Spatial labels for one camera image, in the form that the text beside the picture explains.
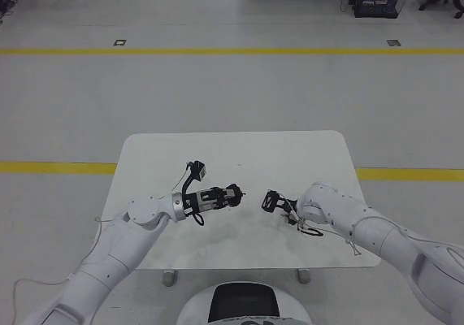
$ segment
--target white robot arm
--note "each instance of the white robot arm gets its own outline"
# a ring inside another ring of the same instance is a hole
[[[206,173],[201,162],[190,164],[191,174],[181,193],[133,200],[127,212],[112,219],[103,229],[93,251],[62,292],[22,324],[91,324],[111,290],[136,270],[170,220],[177,223],[192,215],[202,225],[201,212],[239,205],[243,193],[235,184],[186,193],[190,182],[200,181]]]
[[[280,207],[297,220],[330,224],[348,242],[380,256],[406,277],[419,303],[441,322],[464,324],[464,248],[430,240],[327,184],[314,183],[297,200],[270,191],[262,204],[272,212]]]

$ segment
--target gray floor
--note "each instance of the gray floor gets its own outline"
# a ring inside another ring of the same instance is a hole
[[[20,2],[0,47],[463,47],[451,6],[354,19],[329,0]],[[0,57],[0,160],[116,162],[138,132],[335,129],[356,167],[464,168],[464,56]],[[110,176],[0,175],[0,324],[19,277],[60,280],[89,250]],[[464,184],[362,182],[397,222],[464,245]],[[371,269],[184,271],[129,276],[95,324],[170,324],[205,287],[258,280],[317,324],[438,323],[382,262]],[[23,284],[26,315],[57,288]]]

